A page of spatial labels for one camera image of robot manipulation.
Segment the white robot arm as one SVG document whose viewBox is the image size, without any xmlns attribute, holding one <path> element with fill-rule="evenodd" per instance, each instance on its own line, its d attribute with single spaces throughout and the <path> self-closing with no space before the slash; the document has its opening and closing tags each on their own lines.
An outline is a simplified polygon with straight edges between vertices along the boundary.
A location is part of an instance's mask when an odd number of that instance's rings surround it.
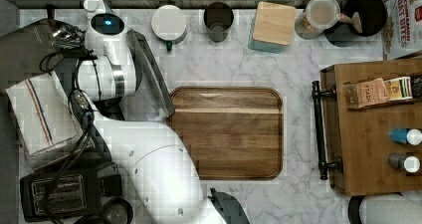
<svg viewBox="0 0 422 224">
<path fill-rule="evenodd" d="M 178 134 L 158 121 L 118 120 L 103 101 L 135 94 L 148 82 L 166 114 L 174 107 L 149 48 L 104 0 L 85 0 L 88 27 L 75 58 L 52 72 L 57 94 L 95 144 L 123 169 L 155 224 L 229 224 L 218 192 L 205 192 Z"/>
</svg>

